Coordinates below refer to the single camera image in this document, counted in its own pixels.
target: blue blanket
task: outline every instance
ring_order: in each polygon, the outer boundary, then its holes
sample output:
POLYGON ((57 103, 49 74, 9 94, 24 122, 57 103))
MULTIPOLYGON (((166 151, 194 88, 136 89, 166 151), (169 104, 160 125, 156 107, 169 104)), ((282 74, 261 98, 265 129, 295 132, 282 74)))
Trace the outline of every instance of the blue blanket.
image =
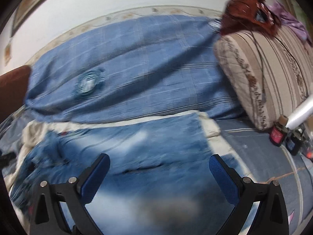
MULTIPOLYGON (((105 235, 215 234, 233 209, 209 170, 212 150, 195 113, 123 127, 49 132, 25 158, 12 201, 31 214, 40 181, 66 182, 100 153, 110 156, 111 168, 86 208, 105 235)), ((244 175, 231 154, 222 158, 244 175)), ((62 207, 72 227, 66 204, 62 207)))
POLYGON ((148 16, 81 34, 33 66, 26 105, 40 121, 100 123, 185 110, 243 109, 213 54, 217 20, 148 16))
MULTIPOLYGON (((18 156, 23 145, 22 131, 33 119, 30 111, 25 110, 16 119, 13 119, 13 114, 11 114, 0 124, 0 156, 11 152, 14 152, 18 156)), ((1 170, 3 177, 15 171, 16 161, 16 159, 11 160, 9 165, 1 170)))

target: white pole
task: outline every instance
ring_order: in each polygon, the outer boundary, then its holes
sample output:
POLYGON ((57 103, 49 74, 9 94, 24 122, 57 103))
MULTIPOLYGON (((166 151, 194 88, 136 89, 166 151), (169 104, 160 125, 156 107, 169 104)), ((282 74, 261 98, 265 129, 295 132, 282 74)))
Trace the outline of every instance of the white pole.
POLYGON ((286 127, 290 130, 302 124, 313 113, 313 95, 310 95, 288 117, 286 127))

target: mattress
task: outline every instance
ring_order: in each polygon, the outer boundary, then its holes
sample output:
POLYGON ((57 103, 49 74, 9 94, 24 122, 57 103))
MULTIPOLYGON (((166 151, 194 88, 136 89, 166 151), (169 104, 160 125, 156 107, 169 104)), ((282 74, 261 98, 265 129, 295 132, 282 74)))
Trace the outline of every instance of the mattress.
POLYGON ((284 145, 274 146, 267 132, 260 132, 248 118, 217 121, 221 135, 235 149, 258 183, 279 181, 286 202, 290 234, 313 208, 312 162, 300 153, 291 156, 284 145))

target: small bottle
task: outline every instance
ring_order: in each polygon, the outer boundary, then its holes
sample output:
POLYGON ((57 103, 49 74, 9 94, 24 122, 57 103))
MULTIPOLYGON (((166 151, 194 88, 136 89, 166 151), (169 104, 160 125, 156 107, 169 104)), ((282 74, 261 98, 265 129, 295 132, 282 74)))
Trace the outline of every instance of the small bottle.
POLYGON ((289 137, 286 138, 286 148, 292 155, 297 155, 304 143, 304 130, 300 127, 294 129, 289 137))
POLYGON ((281 146, 287 136, 287 122, 288 118, 284 115, 281 115, 278 120, 274 122, 272 131, 270 132, 270 141, 277 147, 281 146))

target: metal screw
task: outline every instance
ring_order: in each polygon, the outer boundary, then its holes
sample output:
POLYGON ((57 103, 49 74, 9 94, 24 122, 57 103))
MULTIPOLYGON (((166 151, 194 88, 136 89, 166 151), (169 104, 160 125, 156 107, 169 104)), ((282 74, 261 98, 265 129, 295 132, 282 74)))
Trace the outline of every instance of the metal screw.
POLYGON ((45 187, 48 184, 48 182, 46 180, 41 181, 40 186, 41 187, 45 187))
POLYGON ((244 177, 244 178, 243 178, 243 181, 244 181, 245 183, 251 183, 251 178, 244 177))
POLYGON ((75 183, 76 180, 77 180, 76 177, 71 177, 71 178, 69 178, 68 182, 69 182, 69 183, 75 183))
POLYGON ((279 185, 279 181, 278 181, 278 180, 273 180, 273 184, 274 184, 275 186, 278 186, 278 185, 279 185))

